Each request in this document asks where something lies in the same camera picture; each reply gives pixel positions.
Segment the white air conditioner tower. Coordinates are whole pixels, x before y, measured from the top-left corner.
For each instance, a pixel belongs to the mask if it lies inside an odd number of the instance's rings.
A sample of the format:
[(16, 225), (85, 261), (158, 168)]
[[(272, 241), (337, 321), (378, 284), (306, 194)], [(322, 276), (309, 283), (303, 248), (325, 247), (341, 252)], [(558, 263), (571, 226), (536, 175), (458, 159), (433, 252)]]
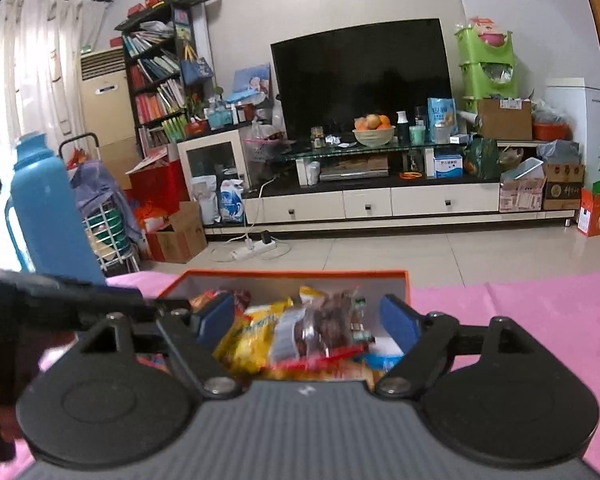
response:
[(80, 59), (84, 128), (95, 133), (102, 162), (125, 191), (126, 174), (140, 162), (122, 47), (84, 54)]

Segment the orange storage box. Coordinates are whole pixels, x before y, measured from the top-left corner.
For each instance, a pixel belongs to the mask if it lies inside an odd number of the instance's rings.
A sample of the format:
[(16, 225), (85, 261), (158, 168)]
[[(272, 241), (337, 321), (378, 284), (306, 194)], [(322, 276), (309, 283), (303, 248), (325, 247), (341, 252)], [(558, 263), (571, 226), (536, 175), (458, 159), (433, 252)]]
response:
[(340, 374), (343, 365), (361, 359), (342, 360), (322, 370), (270, 370), (265, 367), (257, 375), (234, 376), (213, 356), (213, 351), (198, 344), (198, 316), (208, 302), (221, 292), (229, 292), (235, 300), (235, 320), (249, 307), (290, 297), (294, 305), (300, 302), (299, 289), (310, 286), (323, 292), (357, 289), (366, 299), (365, 325), (375, 339), (387, 333), (380, 324), (379, 304), (383, 296), (394, 295), (403, 301), (410, 296), (408, 275), (404, 271), (337, 271), (337, 272), (278, 272), (278, 271), (218, 271), (189, 270), (182, 274), (163, 293), (164, 299), (181, 299), (189, 309), (181, 315), (166, 314), (158, 327), (166, 348), (163, 355), (173, 373), (193, 377), (200, 382), (221, 379), (269, 378), (291, 380), (300, 378), (328, 379)]

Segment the fruit bowl with oranges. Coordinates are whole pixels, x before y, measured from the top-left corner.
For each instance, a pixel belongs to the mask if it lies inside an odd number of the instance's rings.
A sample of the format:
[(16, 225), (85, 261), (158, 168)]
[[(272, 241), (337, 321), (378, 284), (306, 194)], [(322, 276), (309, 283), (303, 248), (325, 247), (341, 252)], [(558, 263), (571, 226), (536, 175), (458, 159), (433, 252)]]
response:
[(353, 134), (355, 140), (366, 148), (380, 148), (393, 139), (396, 128), (388, 116), (368, 114), (355, 118)]

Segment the blue thermos jug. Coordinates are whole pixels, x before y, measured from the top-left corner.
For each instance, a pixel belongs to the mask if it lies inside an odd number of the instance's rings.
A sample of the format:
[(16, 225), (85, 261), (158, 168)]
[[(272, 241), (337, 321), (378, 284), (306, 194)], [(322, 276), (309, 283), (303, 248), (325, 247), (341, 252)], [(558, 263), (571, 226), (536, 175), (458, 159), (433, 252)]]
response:
[(17, 159), (4, 214), (15, 211), (27, 248), (7, 228), (21, 270), (103, 285), (105, 275), (95, 257), (76, 206), (68, 172), (46, 145), (46, 135), (31, 132), (16, 146)]

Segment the yellow egg pie packet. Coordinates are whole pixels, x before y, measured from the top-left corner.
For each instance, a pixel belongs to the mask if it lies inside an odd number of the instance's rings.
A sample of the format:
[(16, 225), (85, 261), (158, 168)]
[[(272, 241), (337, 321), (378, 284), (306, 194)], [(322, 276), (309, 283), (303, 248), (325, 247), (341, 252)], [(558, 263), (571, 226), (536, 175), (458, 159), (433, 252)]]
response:
[(214, 358), (234, 376), (257, 375), (268, 366), (268, 352), (280, 317), (294, 305), (290, 297), (249, 307), (238, 315), (213, 351)]

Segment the dark brownie clear packet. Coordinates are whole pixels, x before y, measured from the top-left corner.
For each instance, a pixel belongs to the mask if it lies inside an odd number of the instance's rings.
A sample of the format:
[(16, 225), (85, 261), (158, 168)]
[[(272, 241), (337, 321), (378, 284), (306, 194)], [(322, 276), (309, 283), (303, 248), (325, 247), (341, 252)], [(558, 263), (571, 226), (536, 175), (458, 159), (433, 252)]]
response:
[(359, 356), (375, 341), (357, 289), (326, 294), (321, 307), (300, 300), (280, 317), (268, 352), (270, 370), (322, 370)]

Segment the pink tablecloth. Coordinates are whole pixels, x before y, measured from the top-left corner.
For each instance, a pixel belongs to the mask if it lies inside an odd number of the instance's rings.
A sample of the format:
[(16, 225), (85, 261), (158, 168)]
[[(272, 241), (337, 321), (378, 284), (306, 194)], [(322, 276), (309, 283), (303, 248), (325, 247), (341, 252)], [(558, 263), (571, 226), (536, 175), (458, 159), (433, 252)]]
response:
[(28, 479), (593, 479), (592, 391), (510, 318), (421, 314), (375, 387), (173, 373), (159, 311), (46, 350), (15, 404)]

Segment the brown cardboard box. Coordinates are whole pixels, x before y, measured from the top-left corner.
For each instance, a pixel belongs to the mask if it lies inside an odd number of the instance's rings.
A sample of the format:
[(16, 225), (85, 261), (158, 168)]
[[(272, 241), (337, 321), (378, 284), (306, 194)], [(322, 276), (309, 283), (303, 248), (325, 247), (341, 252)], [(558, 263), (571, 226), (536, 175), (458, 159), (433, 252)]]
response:
[(531, 141), (531, 102), (522, 99), (483, 99), (477, 104), (479, 133), (498, 141)]

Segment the blue chocolate chip cookie packet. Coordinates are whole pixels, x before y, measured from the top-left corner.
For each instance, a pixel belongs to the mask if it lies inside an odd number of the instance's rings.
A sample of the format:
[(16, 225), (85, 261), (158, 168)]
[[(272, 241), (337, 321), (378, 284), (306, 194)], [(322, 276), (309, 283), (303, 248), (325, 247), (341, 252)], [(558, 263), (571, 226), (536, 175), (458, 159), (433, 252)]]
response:
[(371, 370), (385, 373), (395, 367), (403, 356), (404, 351), (391, 337), (382, 336), (368, 346), (361, 359)]

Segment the yellow round cake packet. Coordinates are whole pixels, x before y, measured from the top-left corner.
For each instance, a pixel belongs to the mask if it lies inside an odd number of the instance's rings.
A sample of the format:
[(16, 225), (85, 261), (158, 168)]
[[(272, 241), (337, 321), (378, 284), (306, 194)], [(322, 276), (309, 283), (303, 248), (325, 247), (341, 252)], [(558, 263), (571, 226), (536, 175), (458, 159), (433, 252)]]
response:
[(321, 292), (310, 286), (301, 286), (299, 289), (299, 298), (305, 306), (321, 307), (328, 299), (326, 292)]

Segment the white power strip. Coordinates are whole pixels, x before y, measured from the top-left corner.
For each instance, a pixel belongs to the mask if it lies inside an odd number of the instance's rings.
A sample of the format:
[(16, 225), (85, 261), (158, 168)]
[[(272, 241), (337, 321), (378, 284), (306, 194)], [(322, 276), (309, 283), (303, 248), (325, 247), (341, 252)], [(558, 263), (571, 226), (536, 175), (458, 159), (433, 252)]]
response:
[(259, 257), (267, 252), (272, 252), (277, 248), (275, 240), (270, 240), (265, 243), (263, 240), (256, 240), (255, 242), (248, 242), (244, 246), (239, 246), (237, 249), (233, 249), (230, 252), (230, 256), (234, 261), (242, 261)]

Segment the green stacked storage bins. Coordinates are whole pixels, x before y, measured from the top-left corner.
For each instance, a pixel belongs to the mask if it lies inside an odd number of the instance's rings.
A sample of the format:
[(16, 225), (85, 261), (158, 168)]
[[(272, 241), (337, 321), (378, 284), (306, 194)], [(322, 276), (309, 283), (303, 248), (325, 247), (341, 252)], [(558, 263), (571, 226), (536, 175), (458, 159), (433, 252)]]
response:
[(518, 96), (513, 33), (490, 18), (473, 16), (455, 32), (465, 110), (476, 112), (483, 99)]

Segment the black television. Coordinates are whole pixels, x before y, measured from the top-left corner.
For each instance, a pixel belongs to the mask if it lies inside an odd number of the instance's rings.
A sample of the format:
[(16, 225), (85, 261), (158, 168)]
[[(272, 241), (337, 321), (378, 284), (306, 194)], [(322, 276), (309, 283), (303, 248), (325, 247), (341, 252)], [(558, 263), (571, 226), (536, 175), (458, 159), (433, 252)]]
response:
[(431, 98), (449, 99), (452, 84), (436, 18), (358, 25), (271, 46), (287, 136), (310, 130), (340, 134), (368, 114), (414, 116)]

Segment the black bookshelf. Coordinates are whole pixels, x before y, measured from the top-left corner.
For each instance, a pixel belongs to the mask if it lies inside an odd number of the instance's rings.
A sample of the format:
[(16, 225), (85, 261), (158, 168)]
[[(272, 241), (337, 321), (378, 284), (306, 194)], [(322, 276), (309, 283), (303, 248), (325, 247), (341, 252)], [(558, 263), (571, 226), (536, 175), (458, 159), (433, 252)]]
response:
[(116, 26), (140, 156), (184, 141), (194, 111), (204, 104), (212, 70), (198, 46), (194, 17), (209, 1), (144, 0)]

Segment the white small glass cabinet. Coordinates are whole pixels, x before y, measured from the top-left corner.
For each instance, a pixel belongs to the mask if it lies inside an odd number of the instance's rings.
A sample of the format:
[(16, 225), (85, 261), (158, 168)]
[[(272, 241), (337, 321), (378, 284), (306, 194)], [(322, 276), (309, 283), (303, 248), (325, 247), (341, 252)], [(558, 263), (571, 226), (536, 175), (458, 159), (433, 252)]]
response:
[(178, 142), (187, 192), (198, 203), (204, 226), (242, 222), (224, 219), (221, 212), (224, 181), (239, 180), (244, 191), (251, 188), (241, 133), (242, 129), (230, 128)]

